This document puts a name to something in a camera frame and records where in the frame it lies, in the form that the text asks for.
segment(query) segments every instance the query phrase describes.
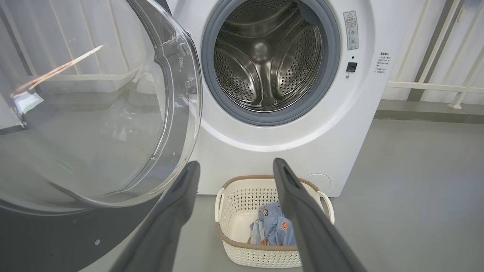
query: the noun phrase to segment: washing machine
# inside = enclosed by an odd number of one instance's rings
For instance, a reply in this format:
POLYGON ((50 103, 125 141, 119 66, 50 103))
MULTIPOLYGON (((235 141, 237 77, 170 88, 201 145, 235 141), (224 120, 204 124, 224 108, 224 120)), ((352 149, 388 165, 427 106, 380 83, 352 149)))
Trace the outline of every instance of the washing machine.
POLYGON ((86 267, 199 170, 339 196, 413 4, 0 0, 0 270, 86 267))
POLYGON ((284 158, 339 196, 397 57, 415 1, 169 1, 191 33, 203 115, 198 192, 269 175, 284 158))

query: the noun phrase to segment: white plastic basket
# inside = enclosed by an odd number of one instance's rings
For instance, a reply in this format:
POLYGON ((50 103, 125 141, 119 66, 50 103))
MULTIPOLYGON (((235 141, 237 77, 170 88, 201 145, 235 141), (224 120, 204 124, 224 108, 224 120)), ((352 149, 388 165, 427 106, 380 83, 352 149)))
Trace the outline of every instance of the white plastic basket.
MULTIPOLYGON (((334 211, 330 199, 309 181, 300 179, 309 195, 321 209, 322 197, 328 207, 331 223, 334 211)), ((247 244, 250 224, 257 219, 261 205, 279 201, 273 176, 245 176, 224 184, 215 200, 215 227, 222 238, 225 252, 236 264, 261 268, 291 268, 301 266, 296 246, 247 244)))

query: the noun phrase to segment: transparent door window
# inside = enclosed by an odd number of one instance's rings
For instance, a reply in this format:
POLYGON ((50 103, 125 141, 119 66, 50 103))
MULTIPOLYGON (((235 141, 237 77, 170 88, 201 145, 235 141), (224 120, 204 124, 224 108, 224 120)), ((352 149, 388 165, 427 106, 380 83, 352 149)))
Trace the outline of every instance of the transparent door window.
POLYGON ((0 2, 0 199, 72 212, 158 195, 201 114, 193 42, 152 0, 0 2))

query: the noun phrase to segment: blue clothing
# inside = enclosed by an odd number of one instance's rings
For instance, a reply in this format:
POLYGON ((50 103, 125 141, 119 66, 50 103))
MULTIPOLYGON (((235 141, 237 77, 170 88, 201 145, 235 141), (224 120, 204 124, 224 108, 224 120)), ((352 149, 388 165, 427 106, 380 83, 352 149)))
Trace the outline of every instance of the blue clothing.
POLYGON ((250 225, 250 229, 251 244, 296 245, 292 223, 282 214, 279 203, 261 206, 258 210, 258 219, 250 225))

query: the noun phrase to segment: sticker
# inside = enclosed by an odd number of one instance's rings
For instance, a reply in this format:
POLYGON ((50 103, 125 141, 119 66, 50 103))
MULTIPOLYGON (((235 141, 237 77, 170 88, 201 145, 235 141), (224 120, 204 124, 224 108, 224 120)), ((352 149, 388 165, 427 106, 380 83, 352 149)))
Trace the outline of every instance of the sticker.
POLYGON ((358 49, 358 22, 356 11, 343 13, 346 25, 346 38, 348 40, 348 50, 358 49))
POLYGON ((388 65, 390 64, 390 55, 388 52, 380 52, 378 56, 377 65, 375 67, 375 73, 384 74, 387 72, 388 65))

